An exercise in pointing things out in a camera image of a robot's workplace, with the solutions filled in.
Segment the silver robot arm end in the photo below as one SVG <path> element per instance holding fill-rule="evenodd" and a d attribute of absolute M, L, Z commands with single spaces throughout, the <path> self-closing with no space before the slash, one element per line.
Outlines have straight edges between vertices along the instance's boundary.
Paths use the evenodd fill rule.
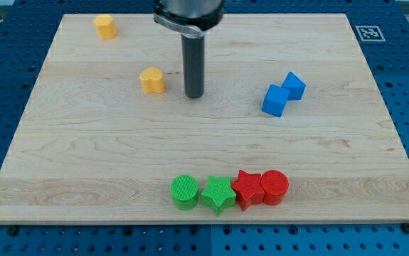
<path fill-rule="evenodd" d="M 201 38 L 222 20 L 224 6 L 224 0 L 155 0 L 152 12 L 154 21 L 163 27 Z"/>

